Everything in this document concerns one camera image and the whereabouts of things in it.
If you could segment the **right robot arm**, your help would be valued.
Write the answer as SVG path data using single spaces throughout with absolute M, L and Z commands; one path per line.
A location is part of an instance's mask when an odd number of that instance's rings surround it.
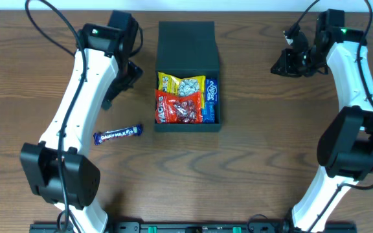
M 367 32 L 345 26 L 345 13 L 329 9 L 317 17 L 309 44 L 298 23 L 284 32 L 288 48 L 271 67 L 279 76 L 331 74 L 339 112 L 319 139 L 319 168 L 303 198 L 289 211 L 282 232 L 326 232 L 327 219 L 351 189 L 373 173 L 373 79 Z

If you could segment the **red Hacks candy bag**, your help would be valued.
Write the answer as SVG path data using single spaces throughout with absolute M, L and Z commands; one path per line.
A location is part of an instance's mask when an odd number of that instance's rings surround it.
M 155 91 L 155 120 L 158 124 L 201 124 L 201 94 L 176 96 L 161 90 Z

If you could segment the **dark green gift box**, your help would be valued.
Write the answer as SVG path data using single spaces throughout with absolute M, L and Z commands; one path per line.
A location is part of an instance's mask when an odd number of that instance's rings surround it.
M 154 124 L 156 132 L 219 132 L 221 129 L 220 57 L 213 21 L 161 21 L 155 71 L 189 78 L 203 75 L 217 80 L 213 124 Z

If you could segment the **yellow Hacks candy bag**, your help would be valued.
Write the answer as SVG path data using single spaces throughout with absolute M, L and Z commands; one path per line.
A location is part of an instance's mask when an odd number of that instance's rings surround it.
M 178 78 L 170 74 L 158 72 L 158 90 L 186 97 L 194 93 L 200 94 L 201 108 L 205 107 L 205 76 L 193 76 L 189 78 Z

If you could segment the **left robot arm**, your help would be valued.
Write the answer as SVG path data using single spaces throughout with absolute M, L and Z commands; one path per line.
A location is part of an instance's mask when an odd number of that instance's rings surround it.
M 96 193 L 100 170 L 88 159 L 101 109 L 133 87 L 143 71 L 130 61 L 136 54 L 138 22 L 113 11 L 106 26 L 87 23 L 77 33 L 70 82 L 60 106 L 37 144 L 25 143 L 20 161 L 34 195 L 57 206 L 77 232 L 104 232 L 107 213 Z

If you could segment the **blue Eclipse mints box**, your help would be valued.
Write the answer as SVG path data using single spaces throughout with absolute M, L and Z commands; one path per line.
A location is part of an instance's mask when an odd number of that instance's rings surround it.
M 217 79 L 207 78 L 205 80 L 205 102 L 211 104 L 218 103 L 218 81 Z

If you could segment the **purple Dairy Milk bar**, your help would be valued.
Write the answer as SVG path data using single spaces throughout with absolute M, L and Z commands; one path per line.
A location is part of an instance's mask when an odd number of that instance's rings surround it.
M 141 124 L 130 126 L 127 128 L 116 129 L 113 131 L 96 132 L 93 135 L 95 145 L 100 145 L 103 142 L 111 139 L 118 139 L 123 137 L 140 136 L 143 132 Z

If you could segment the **blue Oreo cookie pack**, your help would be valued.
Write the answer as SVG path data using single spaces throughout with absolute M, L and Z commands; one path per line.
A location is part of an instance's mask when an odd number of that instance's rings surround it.
M 215 110 L 216 102 L 215 101 L 208 101 L 205 102 L 205 107 L 201 110 L 201 114 L 203 117 L 203 123 L 205 124 L 214 124 L 216 121 L 216 110 Z

